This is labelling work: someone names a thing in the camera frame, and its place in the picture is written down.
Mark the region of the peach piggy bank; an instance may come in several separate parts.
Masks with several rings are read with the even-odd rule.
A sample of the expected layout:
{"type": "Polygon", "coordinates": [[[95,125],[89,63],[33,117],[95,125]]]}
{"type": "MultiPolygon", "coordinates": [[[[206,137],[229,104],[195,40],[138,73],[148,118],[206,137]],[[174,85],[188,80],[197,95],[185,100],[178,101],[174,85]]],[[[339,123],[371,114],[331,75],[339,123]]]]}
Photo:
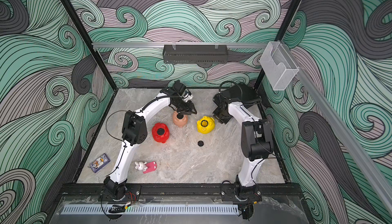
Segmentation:
{"type": "Polygon", "coordinates": [[[187,123],[188,123],[188,115],[184,115],[184,118],[182,120],[179,120],[179,119],[177,119],[177,114],[179,114],[177,111],[173,112],[173,115],[172,115],[173,123],[177,127],[184,127],[185,125],[187,125],[187,123]]]}

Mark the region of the red piggy bank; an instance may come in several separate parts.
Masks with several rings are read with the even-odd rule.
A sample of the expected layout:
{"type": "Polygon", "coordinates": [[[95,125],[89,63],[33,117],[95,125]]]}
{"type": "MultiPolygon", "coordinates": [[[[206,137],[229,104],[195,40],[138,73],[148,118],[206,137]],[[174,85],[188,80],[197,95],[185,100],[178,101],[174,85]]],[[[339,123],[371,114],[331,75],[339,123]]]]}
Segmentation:
{"type": "Polygon", "coordinates": [[[170,136],[168,126],[164,123],[156,123],[152,128],[152,135],[156,142],[166,143],[170,136]]]}

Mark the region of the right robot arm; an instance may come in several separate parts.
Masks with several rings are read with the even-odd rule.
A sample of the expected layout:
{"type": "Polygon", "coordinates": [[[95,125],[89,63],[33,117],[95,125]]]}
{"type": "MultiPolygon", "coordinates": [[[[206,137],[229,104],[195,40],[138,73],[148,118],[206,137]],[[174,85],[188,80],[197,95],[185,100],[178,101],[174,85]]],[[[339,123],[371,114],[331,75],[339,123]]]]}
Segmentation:
{"type": "Polygon", "coordinates": [[[213,116],[221,124],[235,119],[241,126],[241,150],[244,161],[234,183],[240,201],[249,200],[257,193],[256,178],[262,164],[273,153],[271,125],[252,114],[238,99],[225,98],[220,92],[213,97],[217,108],[213,116]]]}

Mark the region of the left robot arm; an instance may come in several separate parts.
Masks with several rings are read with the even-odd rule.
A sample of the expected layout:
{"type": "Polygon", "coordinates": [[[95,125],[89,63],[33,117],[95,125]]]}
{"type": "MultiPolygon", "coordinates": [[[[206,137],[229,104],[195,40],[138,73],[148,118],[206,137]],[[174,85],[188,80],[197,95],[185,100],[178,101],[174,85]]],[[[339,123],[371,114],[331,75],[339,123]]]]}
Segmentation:
{"type": "Polygon", "coordinates": [[[106,189],[115,201],[122,200],[126,195],[128,170],[136,148],[148,136],[147,122],[165,107],[170,107],[183,115],[197,114],[192,98],[192,93],[177,80],[173,86],[160,90],[160,93],[142,108],[136,111],[128,110],[125,113],[118,158],[112,172],[104,180],[106,189]]]}

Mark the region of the yellow piggy bank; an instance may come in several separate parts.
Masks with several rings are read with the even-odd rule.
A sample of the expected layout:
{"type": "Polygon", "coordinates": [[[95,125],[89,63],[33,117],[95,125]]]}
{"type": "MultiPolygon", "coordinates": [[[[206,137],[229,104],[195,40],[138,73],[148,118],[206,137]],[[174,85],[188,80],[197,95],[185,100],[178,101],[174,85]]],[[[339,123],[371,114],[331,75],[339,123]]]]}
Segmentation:
{"type": "Polygon", "coordinates": [[[215,120],[212,117],[204,116],[197,121],[197,130],[199,133],[208,134],[215,129],[215,120]]]}

